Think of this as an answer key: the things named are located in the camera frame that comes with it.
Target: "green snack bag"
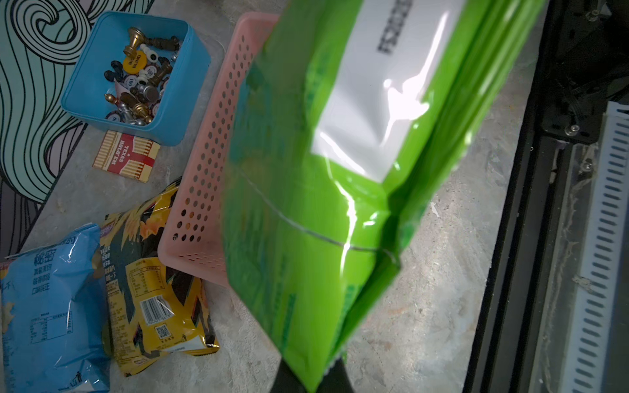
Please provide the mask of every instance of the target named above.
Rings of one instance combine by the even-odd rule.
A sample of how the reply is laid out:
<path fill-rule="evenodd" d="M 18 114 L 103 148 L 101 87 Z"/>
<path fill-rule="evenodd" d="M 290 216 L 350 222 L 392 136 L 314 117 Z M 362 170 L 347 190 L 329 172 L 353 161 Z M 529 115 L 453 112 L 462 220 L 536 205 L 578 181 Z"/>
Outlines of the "green snack bag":
<path fill-rule="evenodd" d="M 230 285 L 309 391 L 400 271 L 543 0 L 293 0 L 240 89 Z"/>

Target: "yellow snack bag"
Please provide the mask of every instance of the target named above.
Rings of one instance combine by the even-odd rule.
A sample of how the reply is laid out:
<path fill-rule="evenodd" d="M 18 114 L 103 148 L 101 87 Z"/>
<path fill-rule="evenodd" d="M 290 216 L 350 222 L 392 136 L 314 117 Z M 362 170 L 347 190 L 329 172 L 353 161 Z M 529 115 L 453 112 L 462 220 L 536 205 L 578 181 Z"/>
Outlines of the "yellow snack bag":
<path fill-rule="evenodd" d="M 162 265 L 157 245 L 179 182 L 101 226 L 114 357 L 125 376 L 160 357 L 218 351 L 201 279 Z"/>

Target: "screw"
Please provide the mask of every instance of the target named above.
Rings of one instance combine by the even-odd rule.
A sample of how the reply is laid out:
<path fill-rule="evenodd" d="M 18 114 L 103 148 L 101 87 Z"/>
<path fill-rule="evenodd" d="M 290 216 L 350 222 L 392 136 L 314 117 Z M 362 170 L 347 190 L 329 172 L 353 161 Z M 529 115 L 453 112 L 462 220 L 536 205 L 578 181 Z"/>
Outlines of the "screw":
<path fill-rule="evenodd" d="M 592 163 L 590 161 L 585 161 L 581 164 L 581 170 L 583 172 L 592 172 L 592 168 L 594 166 L 592 165 Z"/>
<path fill-rule="evenodd" d="M 588 12 L 588 13 L 586 14 L 586 19 L 587 19 L 589 22 L 596 22 L 596 21 L 598 20 L 598 16 L 599 16 L 600 14 L 601 14 L 601 13 L 600 13 L 597 9 L 593 9 L 592 11 L 590 11 L 590 12 Z"/>
<path fill-rule="evenodd" d="M 579 133 L 580 129 L 581 127 L 579 127 L 578 125 L 571 125 L 569 127 L 566 127 L 564 132 L 567 136 L 575 136 Z"/>

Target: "pink plastic basket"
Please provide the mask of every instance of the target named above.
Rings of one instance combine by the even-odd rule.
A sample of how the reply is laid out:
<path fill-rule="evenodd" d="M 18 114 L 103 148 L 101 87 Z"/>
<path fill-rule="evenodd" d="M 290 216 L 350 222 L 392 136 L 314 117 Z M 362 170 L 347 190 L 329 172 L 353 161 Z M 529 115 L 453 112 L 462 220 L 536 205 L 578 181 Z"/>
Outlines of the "pink plastic basket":
<path fill-rule="evenodd" d="M 240 84 L 277 18 L 246 13 L 238 20 L 157 250 L 164 265 L 225 287 L 221 176 Z"/>

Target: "blue plastic box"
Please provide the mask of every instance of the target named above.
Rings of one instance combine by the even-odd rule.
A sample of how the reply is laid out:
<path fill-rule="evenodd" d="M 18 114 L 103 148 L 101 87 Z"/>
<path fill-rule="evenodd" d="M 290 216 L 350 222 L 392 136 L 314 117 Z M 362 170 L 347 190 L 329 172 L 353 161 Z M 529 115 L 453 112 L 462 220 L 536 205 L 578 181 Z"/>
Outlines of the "blue plastic box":
<path fill-rule="evenodd" d="M 104 95 L 113 83 L 104 78 L 111 61 L 122 62 L 125 45 L 129 45 L 129 27 L 137 27 L 147 37 L 180 40 L 177 61 L 172 64 L 168 86 L 155 119 L 146 126 L 134 126 L 105 119 L 116 106 L 105 101 Z M 155 50 L 170 58 L 172 52 Z M 141 136 L 165 146 L 181 142 L 192 111 L 208 72 L 210 57 L 194 29 L 185 21 L 144 14 L 115 11 L 103 13 L 83 49 L 72 77 L 61 98 L 61 107 L 71 115 L 103 131 L 114 130 Z"/>

